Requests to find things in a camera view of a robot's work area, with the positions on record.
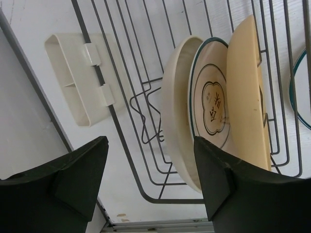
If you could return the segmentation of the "cream deep plate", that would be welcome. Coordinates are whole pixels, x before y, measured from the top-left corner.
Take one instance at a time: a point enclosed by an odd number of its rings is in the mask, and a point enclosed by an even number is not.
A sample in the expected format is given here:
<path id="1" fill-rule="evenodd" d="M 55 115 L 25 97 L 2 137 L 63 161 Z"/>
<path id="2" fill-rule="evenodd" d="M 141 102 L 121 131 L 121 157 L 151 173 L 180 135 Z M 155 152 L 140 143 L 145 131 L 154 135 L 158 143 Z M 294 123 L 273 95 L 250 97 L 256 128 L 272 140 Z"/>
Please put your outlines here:
<path id="1" fill-rule="evenodd" d="M 188 81 L 194 56 L 202 44 L 197 36 L 185 38 L 165 66 L 161 87 L 161 127 L 168 154 L 181 179 L 201 193 L 188 117 Z"/>

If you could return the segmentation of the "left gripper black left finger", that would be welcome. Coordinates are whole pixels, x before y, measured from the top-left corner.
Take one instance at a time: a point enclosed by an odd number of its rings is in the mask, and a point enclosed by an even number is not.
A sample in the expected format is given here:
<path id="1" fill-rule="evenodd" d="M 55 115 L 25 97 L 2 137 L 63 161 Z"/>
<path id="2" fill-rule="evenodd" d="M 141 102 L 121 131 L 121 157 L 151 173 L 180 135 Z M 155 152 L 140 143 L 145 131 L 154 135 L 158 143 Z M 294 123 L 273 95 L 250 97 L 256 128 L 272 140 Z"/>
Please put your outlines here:
<path id="1" fill-rule="evenodd" d="M 2 233 L 84 233 L 93 218 L 108 155 L 99 136 L 0 182 Z"/>

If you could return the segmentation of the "yellow shallow plate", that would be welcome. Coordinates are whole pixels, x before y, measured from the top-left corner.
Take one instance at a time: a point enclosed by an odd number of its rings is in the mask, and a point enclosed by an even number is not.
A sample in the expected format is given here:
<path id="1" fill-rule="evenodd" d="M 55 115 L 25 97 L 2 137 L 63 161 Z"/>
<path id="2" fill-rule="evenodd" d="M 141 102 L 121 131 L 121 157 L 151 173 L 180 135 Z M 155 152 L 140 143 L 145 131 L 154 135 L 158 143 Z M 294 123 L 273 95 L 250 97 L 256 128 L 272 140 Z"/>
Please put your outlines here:
<path id="1" fill-rule="evenodd" d="M 256 23 L 250 15 L 235 29 L 228 46 L 228 112 L 237 156 L 270 171 L 268 116 L 260 65 Z"/>

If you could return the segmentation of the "grey wire dish rack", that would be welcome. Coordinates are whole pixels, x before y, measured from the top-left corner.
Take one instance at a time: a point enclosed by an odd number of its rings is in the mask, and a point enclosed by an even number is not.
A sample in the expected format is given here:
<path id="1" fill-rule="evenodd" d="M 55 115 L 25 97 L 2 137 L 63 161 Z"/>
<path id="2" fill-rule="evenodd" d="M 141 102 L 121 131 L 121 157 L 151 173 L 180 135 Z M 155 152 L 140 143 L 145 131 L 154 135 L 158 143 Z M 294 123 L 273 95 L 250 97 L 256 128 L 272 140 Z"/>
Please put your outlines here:
<path id="1" fill-rule="evenodd" d="M 311 5 L 308 0 L 203 0 L 196 36 L 106 1 L 112 34 L 99 46 L 72 5 L 95 76 L 139 192 L 154 204 L 311 204 Z"/>

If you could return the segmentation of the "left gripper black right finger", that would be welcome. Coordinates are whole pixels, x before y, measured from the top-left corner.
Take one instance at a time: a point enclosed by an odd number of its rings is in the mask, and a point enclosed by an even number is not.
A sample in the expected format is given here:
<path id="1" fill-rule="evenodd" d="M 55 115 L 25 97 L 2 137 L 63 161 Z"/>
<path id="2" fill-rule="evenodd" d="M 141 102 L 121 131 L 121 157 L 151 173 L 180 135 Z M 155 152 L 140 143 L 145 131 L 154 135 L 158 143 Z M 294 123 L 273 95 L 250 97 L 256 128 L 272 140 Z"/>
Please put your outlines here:
<path id="1" fill-rule="evenodd" d="M 199 136 L 194 139 L 194 156 L 215 232 L 310 232 L 310 179 L 264 170 Z"/>

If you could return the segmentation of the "white plate flower emblem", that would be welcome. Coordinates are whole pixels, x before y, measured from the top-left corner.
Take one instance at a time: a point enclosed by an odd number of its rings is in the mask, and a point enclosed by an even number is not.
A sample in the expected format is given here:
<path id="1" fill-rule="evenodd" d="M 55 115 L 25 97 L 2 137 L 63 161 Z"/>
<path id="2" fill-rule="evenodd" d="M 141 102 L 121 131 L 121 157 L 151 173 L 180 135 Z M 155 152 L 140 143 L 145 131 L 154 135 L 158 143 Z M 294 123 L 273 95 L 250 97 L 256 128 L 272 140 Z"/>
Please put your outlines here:
<path id="1" fill-rule="evenodd" d="M 230 134 L 226 96 L 228 44 L 218 38 L 205 40 L 190 67 L 188 119 L 192 138 L 201 136 L 224 148 Z"/>

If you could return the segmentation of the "white plate thin green rim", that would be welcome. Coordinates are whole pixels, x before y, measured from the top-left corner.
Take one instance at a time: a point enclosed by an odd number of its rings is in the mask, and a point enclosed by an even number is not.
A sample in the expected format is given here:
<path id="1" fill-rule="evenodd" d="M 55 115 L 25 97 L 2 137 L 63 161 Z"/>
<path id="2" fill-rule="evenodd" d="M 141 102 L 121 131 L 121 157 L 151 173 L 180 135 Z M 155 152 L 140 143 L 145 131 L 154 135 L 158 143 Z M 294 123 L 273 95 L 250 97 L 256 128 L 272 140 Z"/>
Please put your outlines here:
<path id="1" fill-rule="evenodd" d="M 297 109 L 297 117 L 308 129 L 311 129 L 311 102 L 307 50 L 303 49 L 293 67 L 294 81 L 289 81 L 289 100 L 292 110 Z"/>

